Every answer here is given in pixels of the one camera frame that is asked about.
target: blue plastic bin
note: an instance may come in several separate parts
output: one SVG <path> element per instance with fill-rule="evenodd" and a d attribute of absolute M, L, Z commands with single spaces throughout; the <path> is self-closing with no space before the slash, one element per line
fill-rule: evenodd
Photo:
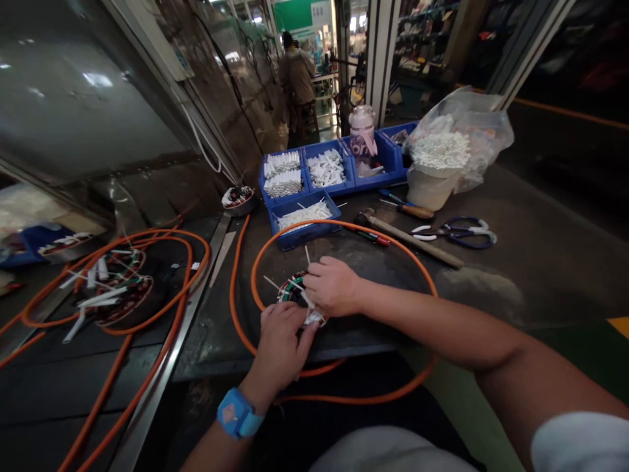
<path fill-rule="evenodd" d="M 356 191 L 383 187 L 388 184 L 398 182 L 402 178 L 402 154 L 398 153 L 398 149 L 391 144 L 391 141 L 386 139 L 381 134 L 375 133 L 373 137 L 375 144 L 378 147 L 378 156 L 376 157 L 376 160 L 385 167 L 385 173 L 365 178 L 358 177 L 356 160 L 354 159 L 354 155 L 352 154 L 349 146 L 349 136 L 343 138 L 343 145 L 345 146 L 345 149 L 354 164 L 353 171 Z"/>
<path fill-rule="evenodd" d="M 308 184 L 306 183 L 306 174 L 304 173 L 304 170 L 303 170 L 303 148 L 302 147 L 297 147 L 295 149 L 287 149 L 286 151 L 282 151 L 278 153 L 267 154 L 266 156 L 264 156 L 264 162 L 265 163 L 267 162 L 267 159 L 269 158 L 270 155 L 283 154 L 288 151 L 299 152 L 299 162 L 300 162 L 300 169 L 301 169 L 301 181 L 303 182 L 303 190 L 293 195 L 287 195 L 285 197 L 279 197 L 276 199 L 271 198 L 264 191 L 264 183 L 267 181 L 267 179 L 264 177 L 264 164 L 263 164 L 262 169 L 260 170 L 260 177 L 258 178 L 258 182 L 260 184 L 260 193 L 262 194 L 262 198 L 264 199 L 264 204 L 267 206 L 267 208 L 274 207 L 275 205 L 280 205 L 282 203 L 286 203 L 294 199 L 298 199 L 310 193 L 310 189 L 308 187 Z"/>
<path fill-rule="evenodd" d="M 418 124 L 419 124 L 419 121 L 412 121 L 410 123 L 404 123 L 403 125 L 396 125 L 394 127 L 380 128 L 378 131 L 376 131 L 376 133 L 382 134 L 385 137 L 385 139 L 389 142 L 389 144 L 393 146 L 396 149 L 396 152 L 399 154 L 400 162 L 402 163 L 402 174 L 404 175 L 404 178 L 406 178 L 406 172 L 408 171 L 408 167 L 404 167 L 404 157 L 402 156 L 402 146 L 394 143 L 393 140 L 391 139 L 391 136 L 394 136 L 395 134 L 399 133 L 400 131 L 404 129 L 406 130 L 408 134 L 411 134 L 415 130 L 415 128 L 417 128 Z"/>
<path fill-rule="evenodd" d="M 50 229 L 45 226 L 32 226 L 26 228 L 20 233 L 22 244 L 25 251 L 21 254 L 12 254 L 7 260 L 0 264 L 0 269 L 9 269 L 11 267 L 25 266 L 26 264 L 35 264 L 37 262 L 46 261 L 39 255 L 39 248 L 51 244 L 57 239 L 73 235 L 74 231 L 61 226 L 59 229 Z"/>
<path fill-rule="evenodd" d="M 277 233 L 280 232 L 277 226 L 277 219 L 275 218 L 275 216 L 279 218 L 281 216 L 284 216 L 285 214 L 292 213 L 295 210 L 299 210 L 301 207 L 298 204 L 300 203 L 304 207 L 309 207 L 317 203 L 319 200 L 321 200 L 321 198 L 326 199 L 328 208 L 330 209 L 330 212 L 332 213 L 332 216 L 330 216 L 328 219 L 338 220 L 339 217 L 341 216 L 341 212 L 339 211 L 337 206 L 334 204 L 334 202 L 330 198 L 330 195 L 328 195 L 328 192 L 326 192 L 325 190 L 316 190 L 310 193 L 309 195 L 305 195 L 296 200 L 268 208 L 269 217 L 271 219 L 271 229 L 273 230 L 273 235 L 276 235 Z M 310 241 L 311 239 L 315 239 L 324 234 L 335 233 L 336 231 L 340 231 L 340 229 L 341 229 L 340 226 L 331 225 L 331 224 L 308 225 L 308 226 L 296 229 L 295 231 L 291 231 L 288 234 L 280 236 L 277 239 L 277 243 L 280 245 L 280 248 L 282 248 L 282 250 L 287 251 L 307 241 Z"/>
<path fill-rule="evenodd" d="M 310 168 L 308 167 L 308 159 L 317 157 L 319 154 L 323 154 L 325 151 L 336 149 L 343 158 L 343 168 L 345 170 L 345 177 L 347 182 L 327 187 L 313 187 L 313 181 L 310 176 Z M 303 169 L 306 173 L 306 182 L 310 192 L 325 190 L 331 197 L 335 195 L 343 195 L 344 193 L 352 193 L 354 191 L 354 165 L 353 160 L 350 159 L 349 153 L 345 149 L 345 146 L 339 141 L 327 141 L 318 144 L 311 144 L 304 146 L 303 148 Z"/>

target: hammer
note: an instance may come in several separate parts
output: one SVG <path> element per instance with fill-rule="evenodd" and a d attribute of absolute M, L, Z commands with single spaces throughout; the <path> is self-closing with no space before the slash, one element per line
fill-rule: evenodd
<path fill-rule="evenodd" d="M 441 262 L 445 262 L 447 265 L 454 267 L 455 269 L 461 269 L 465 263 L 450 254 L 449 252 L 444 251 L 443 249 L 439 249 L 438 247 L 431 246 L 424 241 L 420 241 L 419 239 L 415 239 L 411 235 L 400 231 L 394 226 L 391 226 L 389 223 L 385 223 L 382 220 L 378 220 L 375 216 L 375 210 L 373 208 L 365 208 L 363 211 L 356 215 L 354 218 L 354 223 L 361 226 L 370 227 L 373 226 L 375 228 L 381 229 L 382 231 L 386 231 L 387 233 L 395 236 L 397 239 L 404 241 L 409 246 L 414 246 L 427 254 L 430 254 L 432 257 L 439 259 Z"/>

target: hand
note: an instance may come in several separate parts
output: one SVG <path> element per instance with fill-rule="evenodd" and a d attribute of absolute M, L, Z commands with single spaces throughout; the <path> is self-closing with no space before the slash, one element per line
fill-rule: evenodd
<path fill-rule="evenodd" d="M 297 379 L 318 328 L 312 323 L 297 338 L 306 309 L 294 302 L 269 305 L 260 317 L 262 333 L 256 359 L 239 387 L 257 415 L 264 414 L 278 392 Z"/>
<path fill-rule="evenodd" d="M 309 265 L 303 278 L 308 298 L 332 317 L 361 312 L 360 291 L 364 281 L 345 262 L 329 256 Z"/>

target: blue wristwatch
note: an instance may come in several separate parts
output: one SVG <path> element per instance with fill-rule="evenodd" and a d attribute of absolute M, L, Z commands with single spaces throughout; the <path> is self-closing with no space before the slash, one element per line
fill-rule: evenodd
<path fill-rule="evenodd" d="M 236 439 L 255 435 L 264 420 L 264 416 L 254 414 L 254 407 L 237 388 L 227 392 L 218 406 L 216 418 L 225 432 Z"/>

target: hammer head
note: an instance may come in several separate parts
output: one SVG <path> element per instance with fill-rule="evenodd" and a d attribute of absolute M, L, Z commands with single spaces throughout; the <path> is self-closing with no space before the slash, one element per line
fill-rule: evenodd
<path fill-rule="evenodd" d="M 365 208 L 356 215 L 356 218 L 354 218 L 354 224 L 369 227 L 369 218 L 373 215 L 375 215 L 375 210 L 373 208 Z"/>

